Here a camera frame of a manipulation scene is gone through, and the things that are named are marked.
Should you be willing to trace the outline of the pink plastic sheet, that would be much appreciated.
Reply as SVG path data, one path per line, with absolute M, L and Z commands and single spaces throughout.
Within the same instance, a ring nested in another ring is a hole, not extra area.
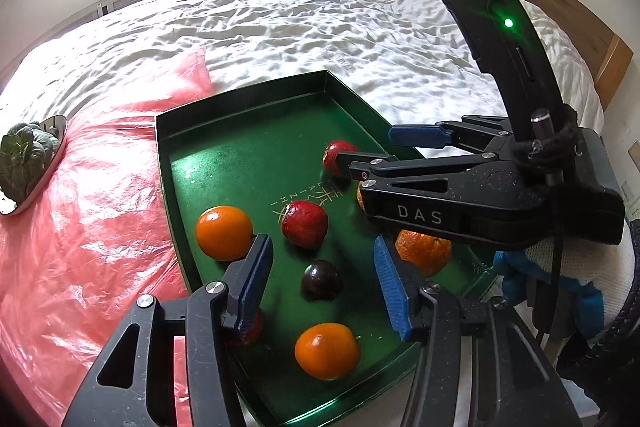
M 202 51 L 110 88 L 68 127 L 61 164 L 1 222 L 1 388 L 57 426 L 134 300 L 186 292 L 165 216 L 155 118 L 213 91 Z

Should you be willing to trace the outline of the orange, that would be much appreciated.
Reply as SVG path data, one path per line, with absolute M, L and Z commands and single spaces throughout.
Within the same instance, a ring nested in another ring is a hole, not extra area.
M 402 230 L 395 241 L 399 257 L 412 263 L 424 277 L 432 277 L 446 267 L 452 243 L 427 234 Z
M 253 242 L 253 223 L 243 210 L 216 206 L 200 214 L 195 225 L 198 247 L 206 256 L 229 262 L 243 258 Z
M 364 211 L 364 204 L 363 204 L 363 199 L 362 199 L 362 195 L 361 195 L 360 185 L 358 185 L 358 187 L 357 187 L 356 201 L 357 201 L 357 204 L 358 204 L 359 208 L 362 211 Z
M 319 381 L 335 381 L 352 373 L 360 361 L 358 341 L 340 323 L 320 323 L 298 337 L 295 360 L 303 371 Z

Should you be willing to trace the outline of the silver oval plate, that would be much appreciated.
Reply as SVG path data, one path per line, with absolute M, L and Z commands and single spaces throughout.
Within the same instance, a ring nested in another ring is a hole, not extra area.
M 1 138 L 1 214 L 23 212 L 47 186 L 67 143 L 67 119 L 14 124 Z

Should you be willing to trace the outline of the orange back right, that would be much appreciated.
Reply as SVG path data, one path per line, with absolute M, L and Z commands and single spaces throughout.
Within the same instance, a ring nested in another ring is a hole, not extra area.
M 362 195 L 361 195 L 360 185 L 358 185 L 358 187 L 357 187 L 356 201 L 357 201 L 357 204 L 358 204 L 359 208 L 362 211 L 364 211 L 364 204 L 363 204 L 363 199 L 362 199 Z

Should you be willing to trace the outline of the white bed sheet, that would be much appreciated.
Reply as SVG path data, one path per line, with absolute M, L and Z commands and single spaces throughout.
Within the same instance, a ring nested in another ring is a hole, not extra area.
M 73 115 L 195 50 L 219 90 L 326 70 L 393 124 L 506 111 L 442 0 L 143 0 L 30 52 L 2 124 Z

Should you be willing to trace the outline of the small red fruit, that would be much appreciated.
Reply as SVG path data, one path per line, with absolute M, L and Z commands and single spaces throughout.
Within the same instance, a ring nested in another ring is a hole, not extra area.
M 341 152 L 358 152 L 359 148 L 354 144 L 344 141 L 335 140 L 328 144 L 322 157 L 322 168 L 330 176 L 343 178 L 344 173 L 337 164 L 337 154 Z
M 252 327 L 242 337 L 241 343 L 243 343 L 243 345 L 251 345 L 252 343 L 256 343 L 256 341 L 262 335 L 263 329 L 264 329 L 264 314 L 262 313 L 262 310 L 259 310 L 256 314 Z

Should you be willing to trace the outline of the red apple in tray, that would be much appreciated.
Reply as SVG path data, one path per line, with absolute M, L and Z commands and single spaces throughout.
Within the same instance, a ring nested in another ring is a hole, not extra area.
M 318 248 L 329 230 L 329 217 L 318 204 L 309 200 L 294 200 L 281 220 L 282 235 L 299 248 Z

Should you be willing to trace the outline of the orange front left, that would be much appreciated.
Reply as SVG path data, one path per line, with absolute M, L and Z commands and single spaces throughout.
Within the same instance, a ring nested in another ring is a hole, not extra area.
M 335 381 L 352 373 L 360 361 L 358 341 L 340 323 L 320 323 L 298 337 L 295 360 L 303 371 L 319 381 Z

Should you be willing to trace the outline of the blue gloved hand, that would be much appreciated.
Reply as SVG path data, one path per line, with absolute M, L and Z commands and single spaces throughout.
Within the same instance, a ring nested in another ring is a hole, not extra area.
M 588 339 L 601 334 L 611 320 L 605 265 L 606 249 L 593 244 L 560 253 L 551 245 L 498 251 L 494 257 L 509 305 L 528 301 L 537 313 L 537 329 L 545 333 L 552 331 L 557 315 L 568 315 Z

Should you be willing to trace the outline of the dark plum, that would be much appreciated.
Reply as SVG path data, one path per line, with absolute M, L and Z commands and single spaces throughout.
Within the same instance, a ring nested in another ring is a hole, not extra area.
M 316 260 L 304 270 L 300 290 L 307 300 L 332 301 L 342 292 L 343 283 L 336 266 L 328 260 Z

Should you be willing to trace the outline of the orange back left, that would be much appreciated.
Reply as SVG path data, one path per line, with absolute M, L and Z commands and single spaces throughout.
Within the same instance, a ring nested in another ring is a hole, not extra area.
M 206 256 L 229 262 L 243 258 L 253 242 L 253 223 L 243 210 L 216 206 L 200 214 L 195 225 L 198 247 Z

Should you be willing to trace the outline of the orange front right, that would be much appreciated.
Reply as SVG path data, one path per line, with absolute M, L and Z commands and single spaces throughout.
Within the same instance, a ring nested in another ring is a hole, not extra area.
M 427 234 L 402 230 L 395 241 L 399 257 L 412 263 L 424 277 L 432 277 L 446 267 L 452 243 Z

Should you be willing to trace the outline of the green leafy vegetable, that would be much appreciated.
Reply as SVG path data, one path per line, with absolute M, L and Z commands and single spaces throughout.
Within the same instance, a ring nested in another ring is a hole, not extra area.
M 23 204 L 60 148 L 60 130 L 38 122 L 19 122 L 1 139 L 1 191 Z

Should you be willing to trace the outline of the green rectangular tray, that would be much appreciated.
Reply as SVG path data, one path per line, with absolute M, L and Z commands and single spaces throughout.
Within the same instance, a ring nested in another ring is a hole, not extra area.
M 195 291 L 224 274 L 224 265 L 196 243 L 204 210 L 239 208 L 272 240 L 262 335 L 231 357 L 239 392 L 260 425 L 329 425 L 416 365 L 418 347 L 390 326 L 373 264 L 376 230 L 357 204 L 356 184 L 322 168 L 335 140 L 366 153 L 416 158 L 412 148 L 393 146 L 388 130 L 383 116 L 328 72 L 219 93 L 157 118 L 160 182 L 186 287 Z M 296 247 L 282 235 L 285 208 L 294 200 L 326 210 L 329 230 L 318 248 Z M 304 270 L 316 260 L 328 260 L 341 275 L 342 292 L 332 301 L 307 300 L 300 290 Z M 326 322 L 349 327 L 360 348 L 356 369 L 337 381 L 307 375 L 294 357 L 299 335 Z

